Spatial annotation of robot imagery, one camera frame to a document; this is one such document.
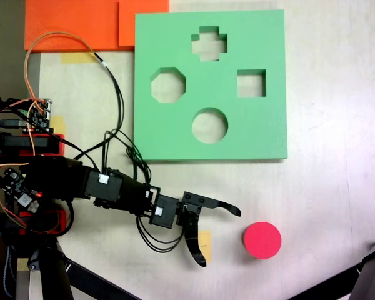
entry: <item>square hole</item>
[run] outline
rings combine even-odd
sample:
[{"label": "square hole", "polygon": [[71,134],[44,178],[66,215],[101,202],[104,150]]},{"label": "square hole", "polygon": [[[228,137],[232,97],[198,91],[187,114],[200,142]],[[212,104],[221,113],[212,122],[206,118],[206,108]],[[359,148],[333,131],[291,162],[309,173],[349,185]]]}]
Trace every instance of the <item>square hole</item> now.
[{"label": "square hole", "polygon": [[266,97],[265,70],[237,70],[237,96],[239,98]]}]

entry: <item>white label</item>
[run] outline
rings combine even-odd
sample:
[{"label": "white label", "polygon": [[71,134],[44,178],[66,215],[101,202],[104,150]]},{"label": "white label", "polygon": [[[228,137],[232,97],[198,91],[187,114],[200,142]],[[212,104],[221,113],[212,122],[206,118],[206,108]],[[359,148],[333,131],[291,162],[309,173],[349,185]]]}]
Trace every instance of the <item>white label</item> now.
[{"label": "white label", "polygon": [[32,198],[29,197],[27,194],[23,194],[19,199],[18,199],[18,203],[22,206],[24,206],[25,208],[29,205],[29,203],[31,203],[32,201]]},{"label": "white label", "polygon": [[109,179],[110,179],[110,176],[99,174],[99,182],[100,183],[108,184]]},{"label": "white label", "polygon": [[154,213],[156,216],[162,216],[163,215],[163,208],[156,207],[156,212]]}]

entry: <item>connector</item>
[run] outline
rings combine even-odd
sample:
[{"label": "connector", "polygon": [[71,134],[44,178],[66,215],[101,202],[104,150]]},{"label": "connector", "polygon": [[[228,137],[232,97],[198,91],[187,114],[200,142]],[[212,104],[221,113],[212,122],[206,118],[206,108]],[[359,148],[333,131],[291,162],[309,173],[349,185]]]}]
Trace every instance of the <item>connector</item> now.
[{"label": "connector", "polygon": [[0,120],[0,128],[17,129],[26,127],[26,121],[18,119],[3,119]]}]

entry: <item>robotic arm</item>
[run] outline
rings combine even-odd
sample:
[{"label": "robotic arm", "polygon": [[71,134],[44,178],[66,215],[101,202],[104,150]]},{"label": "robotic arm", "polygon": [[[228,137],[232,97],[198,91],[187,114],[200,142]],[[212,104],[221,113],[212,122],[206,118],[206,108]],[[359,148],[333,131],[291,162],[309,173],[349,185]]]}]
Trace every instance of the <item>robotic arm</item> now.
[{"label": "robotic arm", "polygon": [[30,163],[12,168],[0,177],[0,188],[19,207],[36,214],[45,203],[54,199],[72,201],[74,198],[90,199],[94,205],[106,209],[129,211],[137,217],[149,218],[149,223],[171,229],[182,226],[187,247],[194,260],[202,267],[206,260],[198,243],[198,222],[202,208],[224,208],[235,216],[240,210],[231,204],[185,192],[179,201],[160,194],[157,187],[137,182],[118,170],[107,168],[105,174],[83,166],[82,162],[65,157],[32,157]]}]

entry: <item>metal stand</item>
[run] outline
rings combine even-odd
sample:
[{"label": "metal stand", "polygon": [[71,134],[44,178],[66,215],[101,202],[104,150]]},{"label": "metal stand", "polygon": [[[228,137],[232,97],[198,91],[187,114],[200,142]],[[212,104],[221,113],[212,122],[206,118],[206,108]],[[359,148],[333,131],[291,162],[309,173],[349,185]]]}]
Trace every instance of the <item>metal stand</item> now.
[{"label": "metal stand", "polygon": [[31,272],[40,271],[44,300],[74,300],[71,286],[96,300],[140,300],[68,259],[54,236],[41,237],[27,266]]},{"label": "metal stand", "polygon": [[337,300],[350,293],[349,300],[375,300],[375,246],[360,264],[290,300]]}]

